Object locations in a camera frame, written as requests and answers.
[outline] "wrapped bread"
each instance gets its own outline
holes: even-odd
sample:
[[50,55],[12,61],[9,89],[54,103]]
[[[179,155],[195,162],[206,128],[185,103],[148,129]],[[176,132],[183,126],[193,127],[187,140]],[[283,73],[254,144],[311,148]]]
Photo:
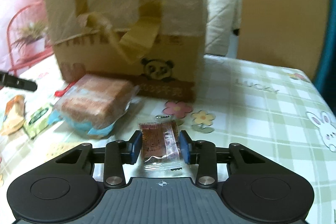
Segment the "wrapped bread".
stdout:
[[89,135],[107,135],[128,109],[135,91],[127,80],[85,75],[54,105],[50,122],[58,117]]
[[16,95],[6,105],[0,135],[9,135],[19,130],[25,123],[25,97]]

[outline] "cardboard panel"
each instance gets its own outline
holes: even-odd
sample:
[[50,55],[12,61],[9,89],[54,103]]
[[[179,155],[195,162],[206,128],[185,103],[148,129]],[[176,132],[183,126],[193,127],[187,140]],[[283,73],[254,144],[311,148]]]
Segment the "cardboard panel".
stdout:
[[53,50],[67,82],[92,73],[130,80],[140,86],[140,95],[193,101],[203,45],[204,37],[159,35],[150,52],[132,65],[98,33],[69,39]]
[[329,0],[243,0],[237,58],[303,70],[314,77]]

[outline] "orange snack package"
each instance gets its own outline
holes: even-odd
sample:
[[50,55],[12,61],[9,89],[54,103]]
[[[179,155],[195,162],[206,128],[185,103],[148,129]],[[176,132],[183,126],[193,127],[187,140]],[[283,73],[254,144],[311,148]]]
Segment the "orange snack package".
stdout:
[[0,135],[9,135],[19,130],[25,123],[25,97],[16,95],[6,105]]

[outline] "teal fabric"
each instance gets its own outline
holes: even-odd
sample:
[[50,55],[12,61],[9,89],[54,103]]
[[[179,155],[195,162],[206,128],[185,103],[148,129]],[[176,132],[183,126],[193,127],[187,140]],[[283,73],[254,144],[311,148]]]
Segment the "teal fabric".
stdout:
[[115,124],[114,122],[106,128],[95,129],[93,128],[93,125],[91,122],[75,122],[71,118],[61,115],[57,110],[53,110],[49,116],[48,124],[53,124],[54,122],[59,122],[59,121],[65,121],[74,129],[81,131],[81,132],[85,132],[89,136],[98,135],[102,137],[108,135],[113,129],[114,124]]
[[322,94],[325,89],[327,77],[332,69],[332,62],[336,52],[336,0],[330,0],[329,22],[325,34],[325,43],[320,65],[315,77],[314,85]]

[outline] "tablecloth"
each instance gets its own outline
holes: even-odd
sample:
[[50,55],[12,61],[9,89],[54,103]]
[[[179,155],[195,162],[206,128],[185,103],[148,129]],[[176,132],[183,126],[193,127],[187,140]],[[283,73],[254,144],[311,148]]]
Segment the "tablecloth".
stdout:
[[[35,93],[9,88],[0,90],[0,119],[6,102],[14,95],[25,94],[29,111],[47,100],[53,101],[53,93],[64,86],[54,56],[29,69],[22,77],[36,80],[38,90]],[[308,223],[336,223],[336,119],[302,71],[205,56],[197,99],[188,105],[193,111],[186,113],[179,129],[187,130],[194,140],[208,140],[218,147],[241,143],[302,175],[315,192]],[[0,136],[0,174],[4,180],[0,188],[0,222],[14,221],[6,200],[9,184],[56,154],[55,147],[59,143],[70,148],[81,142],[102,147],[111,140],[128,140],[137,129],[139,119],[162,114],[165,108],[166,100],[136,98],[127,114],[117,121],[114,134],[108,139],[87,140],[62,122],[34,140],[29,140],[23,131]],[[211,114],[204,124],[197,119],[201,114]],[[197,167],[183,165],[178,171],[145,173],[138,160],[134,166],[124,165],[124,171],[127,181],[139,175],[194,179]],[[227,177],[226,166],[218,165],[218,180]],[[101,165],[96,165],[94,178],[101,180]]]

